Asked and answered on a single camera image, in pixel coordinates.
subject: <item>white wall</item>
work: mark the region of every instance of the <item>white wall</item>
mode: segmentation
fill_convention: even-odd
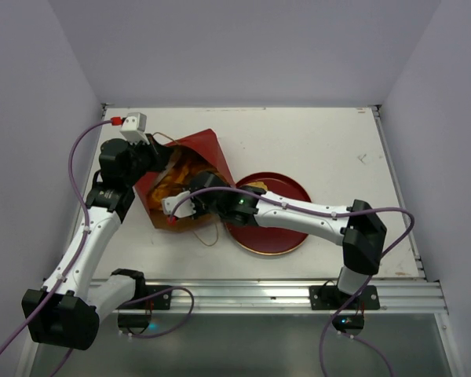
[[[380,104],[440,0],[50,0],[100,101]]]
[[[68,153],[100,106],[50,5],[0,1],[0,344],[23,320],[20,302],[60,259],[75,198]],[[81,145],[78,166],[95,139]],[[78,170],[78,178],[86,171]],[[24,336],[0,359],[13,375]]]
[[[382,107],[425,271],[471,375],[471,0],[443,0]]]

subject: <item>metal frame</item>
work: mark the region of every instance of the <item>metal frame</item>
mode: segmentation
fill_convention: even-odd
[[[94,280],[93,288],[103,280]],[[330,310],[311,310],[309,287],[326,280],[149,280],[148,285],[168,284],[187,287],[195,296],[196,314],[328,314]],[[373,314],[447,313],[443,292],[438,283],[424,280],[373,280],[377,287],[380,310]],[[168,313],[185,313],[190,297],[178,291],[171,298]],[[143,313],[124,309],[120,313]]]

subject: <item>gray floor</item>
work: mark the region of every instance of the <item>gray floor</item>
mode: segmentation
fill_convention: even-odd
[[[155,317],[155,331],[178,318]],[[118,337],[113,316],[93,346],[74,352],[57,376],[319,376],[318,343],[325,320],[317,315],[197,315],[162,339],[128,342]],[[433,315],[369,315],[362,337],[384,352],[398,376],[451,375]],[[31,376],[49,375],[64,351],[40,346]],[[373,350],[333,331],[325,358],[332,377],[389,376]]]

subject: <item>white connector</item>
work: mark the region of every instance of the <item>white connector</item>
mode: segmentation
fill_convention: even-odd
[[[164,214],[171,214],[175,206],[183,200],[186,196],[189,196],[189,191],[180,192],[176,196],[168,196],[162,199],[162,211]],[[194,203],[191,200],[185,200],[174,212],[174,216],[177,218],[187,218],[195,213]]]
[[[150,144],[147,135],[144,134],[147,125],[147,116],[140,112],[131,112],[120,127],[120,133],[130,144],[137,144],[143,141]]]

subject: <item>food item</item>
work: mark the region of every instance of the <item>food item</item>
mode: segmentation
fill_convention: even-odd
[[[267,185],[262,181],[246,183],[245,186],[256,187],[257,189],[264,189],[265,191],[268,191]]]
[[[147,195],[147,203],[150,210],[162,211],[161,200],[167,196],[178,195],[187,188],[190,180],[201,171],[212,171],[225,181],[218,171],[202,156],[189,148],[180,148],[181,156],[178,161]]]

